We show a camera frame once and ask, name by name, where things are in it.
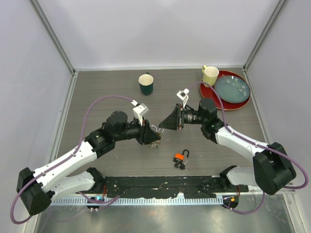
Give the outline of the orange black padlock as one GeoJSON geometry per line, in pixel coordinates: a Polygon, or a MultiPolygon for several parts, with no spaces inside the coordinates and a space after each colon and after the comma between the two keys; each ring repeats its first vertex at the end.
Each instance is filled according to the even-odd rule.
{"type": "Polygon", "coordinates": [[[174,156],[173,161],[175,163],[182,164],[184,162],[184,159],[189,157],[189,153],[189,150],[185,149],[182,153],[177,153],[174,156]]]}

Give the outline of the black-headed keys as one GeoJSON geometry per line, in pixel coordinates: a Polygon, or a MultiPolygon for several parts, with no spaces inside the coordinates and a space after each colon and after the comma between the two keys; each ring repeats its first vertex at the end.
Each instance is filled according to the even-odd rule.
{"type": "Polygon", "coordinates": [[[184,163],[175,163],[174,164],[174,167],[175,168],[178,168],[180,170],[186,170],[186,171],[189,171],[189,169],[186,168],[186,164],[187,164],[188,161],[184,162],[184,163]]]}

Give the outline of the keys with panda keychain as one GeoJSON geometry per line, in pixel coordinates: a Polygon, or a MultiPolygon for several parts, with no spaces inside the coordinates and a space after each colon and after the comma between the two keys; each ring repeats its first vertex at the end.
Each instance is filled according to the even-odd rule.
{"type": "Polygon", "coordinates": [[[158,135],[158,137],[157,137],[156,142],[157,142],[157,143],[159,143],[159,142],[160,142],[160,140],[161,140],[161,135],[159,134],[159,135],[158,135]]]}

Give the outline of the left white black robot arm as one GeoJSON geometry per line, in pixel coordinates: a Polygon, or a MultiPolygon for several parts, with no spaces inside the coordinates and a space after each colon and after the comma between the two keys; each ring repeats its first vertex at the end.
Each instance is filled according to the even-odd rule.
{"type": "Polygon", "coordinates": [[[141,145],[148,145],[161,139],[148,120],[127,120],[125,112],[115,111],[99,129],[65,155],[35,170],[28,167],[21,170],[17,193],[28,214],[34,216],[43,212],[57,197],[71,192],[90,190],[94,194],[100,193],[104,179],[96,169],[90,168],[75,177],[68,175],[113,150],[116,142],[135,139],[141,145]]]}

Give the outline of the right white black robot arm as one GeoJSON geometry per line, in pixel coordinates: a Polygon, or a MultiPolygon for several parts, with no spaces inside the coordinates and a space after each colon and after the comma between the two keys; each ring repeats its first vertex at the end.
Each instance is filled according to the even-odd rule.
{"type": "Polygon", "coordinates": [[[239,153],[252,163],[251,167],[231,166],[223,171],[220,188],[232,191],[237,185],[257,186],[268,195],[274,195],[296,178],[296,171],[287,159],[279,143],[270,145],[257,142],[235,132],[217,116],[214,101],[201,99],[198,109],[177,104],[173,112],[160,122],[159,127],[167,130],[181,130],[186,124],[201,126],[203,136],[239,153]]]}

